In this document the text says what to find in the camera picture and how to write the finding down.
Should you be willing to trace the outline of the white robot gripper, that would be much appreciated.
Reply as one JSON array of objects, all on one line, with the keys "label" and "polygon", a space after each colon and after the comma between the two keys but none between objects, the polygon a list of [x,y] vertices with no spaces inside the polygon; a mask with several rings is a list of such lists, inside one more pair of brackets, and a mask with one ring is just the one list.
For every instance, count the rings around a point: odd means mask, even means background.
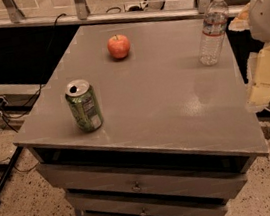
[{"label": "white robot gripper", "polygon": [[228,29],[241,32],[250,29],[253,39],[265,42],[258,52],[250,52],[247,60],[248,104],[267,107],[270,103],[270,0],[250,0],[230,22]]}]

